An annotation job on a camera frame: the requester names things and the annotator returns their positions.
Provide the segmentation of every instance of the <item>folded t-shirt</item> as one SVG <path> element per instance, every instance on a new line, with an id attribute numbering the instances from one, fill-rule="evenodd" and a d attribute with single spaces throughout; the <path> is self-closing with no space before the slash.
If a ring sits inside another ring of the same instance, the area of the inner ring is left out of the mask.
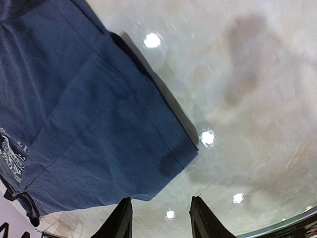
<path id="1" fill-rule="evenodd" d="M 30 217 L 148 201 L 196 156 L 84 0 L 2 0 L 0 21 L 0 127 L 28 148 L 19 181 L 2 177 Z"/>

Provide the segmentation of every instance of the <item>glossy surface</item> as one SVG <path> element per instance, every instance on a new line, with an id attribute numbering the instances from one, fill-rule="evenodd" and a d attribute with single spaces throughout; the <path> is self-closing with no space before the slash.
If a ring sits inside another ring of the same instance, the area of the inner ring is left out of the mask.
<path id="1" fill-rule="evenodd" d="M 190 238 L 193 195 L 235 235 L 316 206 L 316 1 L 87 2 L 129 36 L 200 141 L 158 196 L 132 201 L 134 237 Z M 52 214 L 41 229 L 89 237 L 113 209 Z"/>

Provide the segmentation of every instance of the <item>black object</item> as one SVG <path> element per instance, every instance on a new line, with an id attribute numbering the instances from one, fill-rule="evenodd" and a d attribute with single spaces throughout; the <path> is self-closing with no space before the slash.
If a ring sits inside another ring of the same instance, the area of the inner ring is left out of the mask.
<path id="1" fill-rule="evenodd" d="M 4 230 L 4 234 L 2 238 L 8 238 L 9 236 L 9 224 L 7 222 L 3 223 L 0 227 L 0 233 Z M 30 238 L 30 233 L 25 232 L 21 238 Z"/>
<path id="2" fill-rule="evenodd" d="M 190 207 L 193 238 L 234 238 L 200 197 L 193 197 Z"/>
<path id="3" fill-rule="evenodd" d="M 123 198 L 92 238 L 132 238 L 132 204 Z"/>

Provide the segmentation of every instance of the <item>fabric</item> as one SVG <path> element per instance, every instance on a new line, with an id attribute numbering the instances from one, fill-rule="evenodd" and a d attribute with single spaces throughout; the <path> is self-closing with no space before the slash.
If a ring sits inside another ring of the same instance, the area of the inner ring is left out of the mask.
<path id="1" fill-rule="evenodd" d="M 148 201 L 196 156 L 84 0 L 2 0 L 0 21 L 0 127 L 27 148 L 18 180 L 0 172 L 28 216 Z"/>

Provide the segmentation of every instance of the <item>blue t-shirt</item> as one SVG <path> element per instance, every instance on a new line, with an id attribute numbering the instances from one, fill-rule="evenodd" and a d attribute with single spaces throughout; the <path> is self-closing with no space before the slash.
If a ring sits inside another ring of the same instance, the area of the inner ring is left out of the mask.
<path id="1" fill-rule="evenodd" d="M 2 0 L 0 22 L 0 126 L 21 162 L 0 172 L 29 216 L 148 201 L 196 156 L 84 0 Z"/>

